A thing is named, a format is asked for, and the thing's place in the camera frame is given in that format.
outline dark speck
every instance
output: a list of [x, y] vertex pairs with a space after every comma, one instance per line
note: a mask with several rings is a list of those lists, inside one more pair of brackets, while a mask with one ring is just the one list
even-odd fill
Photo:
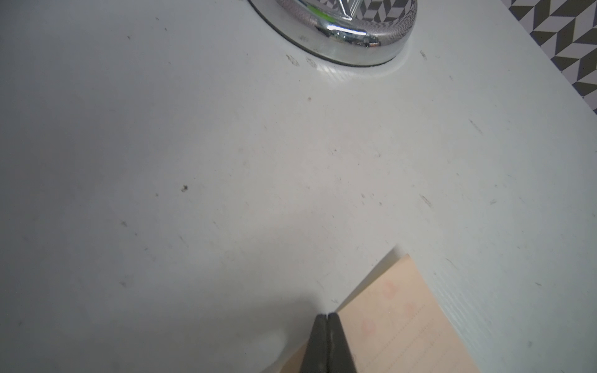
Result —
[[286, 58], [288, 59], [288, 61], [290, 61], [291, 64], [295, 65], [295, 66], [299, 66], [299, 62], [297, 60], [294, 59], [293, 56], [289, 56], [288, 54], [286, 55]]

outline geometric tile wall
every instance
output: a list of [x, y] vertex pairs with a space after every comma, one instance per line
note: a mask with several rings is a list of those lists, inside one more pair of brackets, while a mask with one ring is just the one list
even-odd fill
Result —
[[597, 0], [502, 0], [597, 113]]

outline black and white patterned tile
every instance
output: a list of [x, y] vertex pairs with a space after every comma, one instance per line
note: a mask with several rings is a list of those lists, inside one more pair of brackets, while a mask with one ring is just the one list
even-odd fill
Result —
[[[337, 0], [319, 0], [328, 8], [337, 9]], [[402, 18], [413, 0], [363, 0], [356, 10], [356, 18], [365, 21], [390, 22]]]
[[502, 0], [597, 113], [597, 0]]

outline dust particle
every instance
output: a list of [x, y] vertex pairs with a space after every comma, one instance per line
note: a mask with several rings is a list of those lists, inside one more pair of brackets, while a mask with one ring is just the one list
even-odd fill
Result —
[[425, 196], [423, 196], [423, 195], [420, 195], [420, 196], [421, 196], [421, 199], [423, 200], [423, 202], [425, 202], [425, 204], [427, 206], [429, 206], [429, 208], [433, 208], [433, 205], [431, 204], [431, 202], [427, 198], [425, 198]]
[[297, 60], [294, 59], [293, 56], [289, 56], [288, 54], [286, 55], [286, 58], [288, 59], [288, 61], [290, 61], [291, 64], [295, 65], [295, 66], [299, 66], [299, 62]]
[[476, 129], [476, 130], [477, 130], [477, 131], [478, 131], [480, 134], [483, 134], [483, 131], [481, 131], [481, 129], [479, 128], [479, 126], [477, 126], [477, 125], [476, 125], [476, 124], [475, 124], [473, 121], [471, 121], [470, 119], [469, 119], [469, 122], [470, 122], [470, 124], [472, 124], [472, 125], [473, 125], [473, 127], [475, 127], [475, 129]]
[[317, 67], [317, 64], [316, 64], [316, 63], [315, 63], [315, 61], [313, 61], [311, 58], [309, 58], [309, 57], [305, 57], [304, 59], [307, 61], [307, 63], [308, 63], [308, 64], [309, 64], [309, 65], [310, 65], [312, 68], [316, 68], [316, 67]]

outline white surface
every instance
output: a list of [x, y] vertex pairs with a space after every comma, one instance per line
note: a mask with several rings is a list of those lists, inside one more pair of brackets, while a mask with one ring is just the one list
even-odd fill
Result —
[[238, 0], [0, 37], [2, 372], [259, 372], [396, 244], [482, 371], [597, 369], [597, 117], [499, 1], [368, 70]]

